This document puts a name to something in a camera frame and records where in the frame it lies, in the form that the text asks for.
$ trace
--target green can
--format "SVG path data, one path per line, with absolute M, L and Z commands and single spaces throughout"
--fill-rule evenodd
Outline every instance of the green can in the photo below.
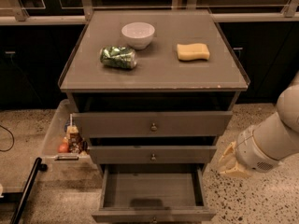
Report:
M 103 65 L 122 69 L 133 69 L 137 65 L 135 50 L 125 47 L 102 48 L 100 61 Z

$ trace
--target white bowl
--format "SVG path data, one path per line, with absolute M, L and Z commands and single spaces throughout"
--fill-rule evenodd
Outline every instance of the white bowl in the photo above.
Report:
M 133 22 L 122 27 L 126 43 L 133 49 L 144 49 L 152 40 L 155 28 L 144 22 Z

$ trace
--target concrete floor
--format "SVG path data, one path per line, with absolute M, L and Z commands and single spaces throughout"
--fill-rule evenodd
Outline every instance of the concrete floor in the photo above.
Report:
M 277 169 L 255 173 L 249 179 L 218 173 L 218 159 L 238 134 L 250 124 L 260 123 L 275 112 L 271 104 L 236 105 L 217 152 L 204 173 L 204 190 L 209 208 L 216 211 L 210 223 L 298 223 L 299 155 Z M 15 136 L 15 146 L 0 152 L 0 183 L 6 191 L 22 189 L 42 144 L 55 110 L 2 111 L 0 124 Z M 0 129 L 0 149 L 10 146 L 9 134 Z M 95 223 L 91 216 L 99 206 L 101 176 L 89 157 L 80 161 L 52 161 L 39 172 L 23 212 L 22 223 Z M 0 223 L 9 223 L 12 212 L 0 208 Z

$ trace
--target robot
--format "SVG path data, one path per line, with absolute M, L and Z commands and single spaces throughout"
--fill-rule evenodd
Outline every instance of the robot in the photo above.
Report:
M 220 174 L 250 177 L 269 172 L 299 152 L 299 72 L 280 94 L 277 112 L 241 132 L 220 158 Z

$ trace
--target black cabinet door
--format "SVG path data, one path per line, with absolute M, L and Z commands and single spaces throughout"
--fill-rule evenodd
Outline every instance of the black cabinet door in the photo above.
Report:
M 82 29 L 1 26 L 0 108 L 56 108 L 65 98 L 58 78 Z
M 222 23 L 221 29 L 250 78 L 239 103 L 275 102 L 295 74 L 299 54 L 296 22 Z

